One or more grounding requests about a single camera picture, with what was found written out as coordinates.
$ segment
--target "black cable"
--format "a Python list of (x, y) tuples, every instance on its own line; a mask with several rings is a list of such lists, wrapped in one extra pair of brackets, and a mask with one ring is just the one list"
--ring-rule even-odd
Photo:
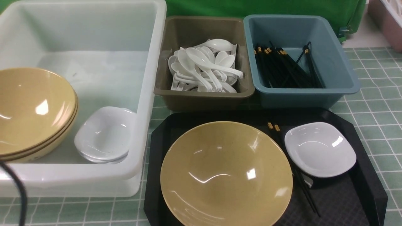
[(17, 177), (17, 175), (12, 171), (12, 169), (3, 161), (0, 161), (0, 167), (14, 180), (16, 187), (20, 193), (21, 197), (21, 213), (19, 226), (25, 225), (25, 218), (27, 217), (27, 207), (28, 207), (28, 197), (27, 191), (25, 190), (24, 184)]

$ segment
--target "tan bowl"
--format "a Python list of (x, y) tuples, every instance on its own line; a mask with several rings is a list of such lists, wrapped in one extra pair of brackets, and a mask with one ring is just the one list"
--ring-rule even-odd
[(0, 71), (0, 154), (48, 140), (71, 118), (76, 97), (63, 77), (39, 68)]
[(38, 158), (43, 157), (44, 155), (50, 153), (65, 139), (66, 135), (71, 130), (71, 128), (77, 118), (77, 115), (78, 115), (78, 108), (79, 108), (78, 106), (79, 105), (78, 105), (78, 97), (77, 97), (77, 105), (74, 110), (73, 116), (70, 118), (70, 120), (67, 122), (67, 124), (59, 132), (57, 132), (57, 134), (55, 134), (53, 137), (51, 137), (49, 140), (47, 140), (23, 153), (19, 153), (19, 154), (7, 156), (7, 157), (0, 157), (0, 160), (7, 161), (7, 162), (23, 163), (23, 162), (28, 162), (28, 161), (38, 159)]
[(167, 152), (160, 185), (185, 226), (270, 226), (289, 204), (293, 179), (279, 146), (254, 127), (197, 126)]

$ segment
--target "plastic bin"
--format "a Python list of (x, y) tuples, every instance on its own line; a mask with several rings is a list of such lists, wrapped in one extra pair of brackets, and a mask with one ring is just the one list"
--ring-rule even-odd
[[(250, 64), (244, 36), (243, 21), (238, 18), (208, 16), (171, 16), (166, 18), (162, 51), (159, 56), (154, 93), (162, 96), (172, 111), (202, 111), (235, 109), (242, 100), (254, 93)], [(244, 78), (235, 85), (238, 93), (190, 92), (170, 90), (173, 77), (168, 59), (180, 47), (187, 48), (207, 39), (226, 39), (237, 44), (236, 69)]]
[(367, 11), (392, 48), (402, 53), (401, 0), (370, 0)]
[[(320, 16), (250, 15), (244, 18), (248, 56), (255, 88), (264, 108), (330, 108), (343, 95), (359, 91), (360, 83), (328, 21)], [(297, 59), (309, 41), (312, 59), (325, 88), (267, 88), (254, 56), (254, 46), (282, 47)]]
[[(53, 71), (70, 82), (80, 102), (60, 146), (34, 162), (10, 164), (30, 197), (137, 193), (165, 18), (166, 3), (160, 0), (27, 0), (0, 15), (0, 69)], [(137, 113), (128, 156), (117, 164), (86, 161), (74, 145), (80, 126), (104, 106)], [(0, 191), (19, 197), (1, 170)]]

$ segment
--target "blue plastic bin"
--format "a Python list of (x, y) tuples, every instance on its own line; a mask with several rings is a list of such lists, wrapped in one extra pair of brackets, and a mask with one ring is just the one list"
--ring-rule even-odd
[[(330, 108), (343, 95), (357, 93), (360, 82), (328, 21), (320, 16), (250, 15), (244, 18), (246, 44), (255, 88), (263, 108)], [(254, 56), (254, 46), (283, 48), (297, 60), (311, 42), (311, 56), (324, 88), (268, 88), (264, 86)], [(301, 67), (306, 70), (305, 57)]]

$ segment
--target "black chopsticks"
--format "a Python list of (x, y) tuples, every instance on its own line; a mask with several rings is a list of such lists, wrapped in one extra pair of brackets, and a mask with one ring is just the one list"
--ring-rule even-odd
[(307, 187), (306, 183), (304, 183), (304, 179), (302, 177), (302, 173), (300, 172), (300, 169), (294, 164), (294, 162), (290, 159), (289, 154), (286, 150), (286, 147), (284, 143), (282, 142), (281, 138), (281, 129), (277, 124), (273, 124), (271, 122), (268, 122), (268, 127), (271, 131), (273, 131), (272, 135), (274, 136), (274, 140), (276, 143), (282, 148), (283, 152), (286, 155), (287, 160), (289, 161), (290, 168), (296, 177), (297, 182), (300, 184), (301, 189), (303, 190), (303, 193), (310, 204), (312, 210), (314, 213), (317, 213), (318, 217), (321, 217), (320, 213), (318, 212), (317, 206), (313, 200), (313, 197), (311, 196), (310, 190)]

